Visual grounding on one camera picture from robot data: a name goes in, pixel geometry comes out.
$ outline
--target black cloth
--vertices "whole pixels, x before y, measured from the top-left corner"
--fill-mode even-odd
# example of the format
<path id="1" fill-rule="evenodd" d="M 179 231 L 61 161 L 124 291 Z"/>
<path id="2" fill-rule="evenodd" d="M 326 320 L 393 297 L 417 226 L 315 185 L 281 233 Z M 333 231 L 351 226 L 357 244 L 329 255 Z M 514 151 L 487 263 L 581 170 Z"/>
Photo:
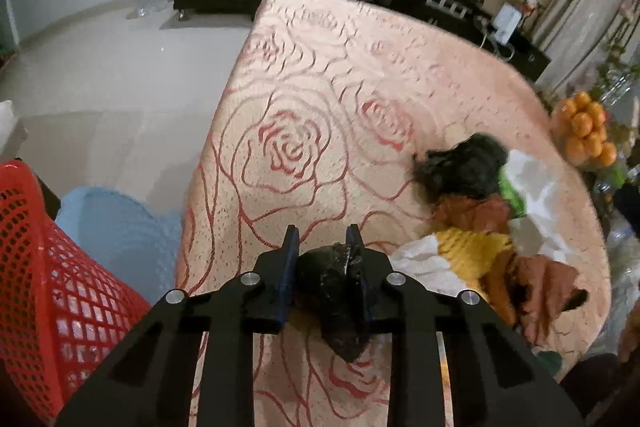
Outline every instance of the black cloth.
<path id="1" fill-rule="evenodd" d="M 475 133 L 453 149 L 427 151 L 427 155 L 425 161 L 414 156 L 414 180 L 427 190 L 430 200 L 447 194 L 484 200 L 500 193 L 498 176 L 509 153 L 494 137 Z"/>

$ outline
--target white tiled floor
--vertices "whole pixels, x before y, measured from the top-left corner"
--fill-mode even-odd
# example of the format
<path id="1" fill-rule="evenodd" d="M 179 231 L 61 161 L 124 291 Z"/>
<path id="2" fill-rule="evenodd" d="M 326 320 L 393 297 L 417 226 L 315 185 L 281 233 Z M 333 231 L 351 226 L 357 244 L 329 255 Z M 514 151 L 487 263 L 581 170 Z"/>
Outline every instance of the white tiled floor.
<path id="1" fill-rule="evenodd" d="M 0 100 L 30 133 L 20 156 L 58 195 L 103 185 L 178 210 L 251 21 L 131 13 L 38 38 L 0 72 Z"/>

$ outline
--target pile of oranges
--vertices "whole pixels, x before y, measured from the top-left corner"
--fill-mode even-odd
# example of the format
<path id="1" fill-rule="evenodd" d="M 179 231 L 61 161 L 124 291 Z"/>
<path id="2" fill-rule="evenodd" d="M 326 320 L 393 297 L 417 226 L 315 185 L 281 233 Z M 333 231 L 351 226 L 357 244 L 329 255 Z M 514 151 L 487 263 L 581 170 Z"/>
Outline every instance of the pile of oranges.
<path id="1" fill-rule="evenodd" d="M 567 128 L 564 145 L 566 158 L 578 166 L 590 158 L 602 167 L 609 167 L 616 161 L 616 146 L 607 141 L 604 123 L 607 114 L 598 102 L 592 102 L 589 93 L 581 91 L 573 98 L 564 100 L 559 110 L 560 120 Z"/>

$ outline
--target white device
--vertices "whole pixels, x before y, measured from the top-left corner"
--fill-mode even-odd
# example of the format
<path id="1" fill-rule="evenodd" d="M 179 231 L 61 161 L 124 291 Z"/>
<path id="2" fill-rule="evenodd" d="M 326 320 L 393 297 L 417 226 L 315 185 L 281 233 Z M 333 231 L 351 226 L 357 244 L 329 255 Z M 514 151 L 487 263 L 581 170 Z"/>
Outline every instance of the white device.
<path id="1" fill-rule="evenodd" d="M 503 4 L 498 15 L 492 21 L 495 28 L 493 34 L 495 40 L 502 45 L 509 42 L 521 19 L 522 13 L 515 6 L 508 3 Z"/>

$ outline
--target bed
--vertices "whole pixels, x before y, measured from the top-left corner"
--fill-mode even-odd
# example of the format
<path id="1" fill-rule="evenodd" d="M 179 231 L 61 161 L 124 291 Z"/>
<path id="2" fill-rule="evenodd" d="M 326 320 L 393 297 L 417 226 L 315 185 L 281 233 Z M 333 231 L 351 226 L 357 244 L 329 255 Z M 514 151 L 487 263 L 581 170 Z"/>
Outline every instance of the bed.
<path id="1" fill-rule="evenodd" d="M 577 285 L 590 292 L 556 320 L 545 346 L 562 354 L 564 375 L 598 334 L 610 299 L 580 176 L 556 152 L 546 112 L 515 70 L 369 4 L 263 1 L 194 172 L 177 285 L 216 290 L 277 248 L 289 224 L 300 229 L 301 251 L 343 240 L 350 223 L 386 253 L 422 237 L 430 211 L 410 181 L 412 155 L 447 148 L 461 127 L 539 158 L 561 181 L 559 230 L 577 252 Z M 256 425 L 386 425 L 389 363 L 379 343 L 343 362 L 294 314 L 279 336 L 255 335 Z"/>

